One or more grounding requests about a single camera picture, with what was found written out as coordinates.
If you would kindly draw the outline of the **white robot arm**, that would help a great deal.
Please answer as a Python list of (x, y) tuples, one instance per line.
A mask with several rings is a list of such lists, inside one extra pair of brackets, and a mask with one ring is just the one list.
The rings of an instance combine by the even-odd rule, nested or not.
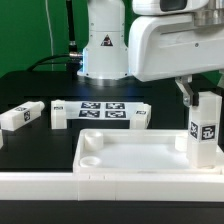
[(191, 76), (224, 70), (224, 0), (132, 0), (138, 15), (124, 34), (122, 0), (88, 0), (89, 41), (78, 74), (98, 83), (135, 76), (175, 78), (195, 105)]

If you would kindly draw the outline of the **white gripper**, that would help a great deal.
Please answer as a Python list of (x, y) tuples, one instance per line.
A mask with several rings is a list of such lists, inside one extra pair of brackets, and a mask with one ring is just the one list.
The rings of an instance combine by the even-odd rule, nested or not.
[(183, 104), (198, 106), (191, 74), (224, 69), (224, 0), (133, 0), (132, 9), (130, 73), (141, 81), (176, 77)]

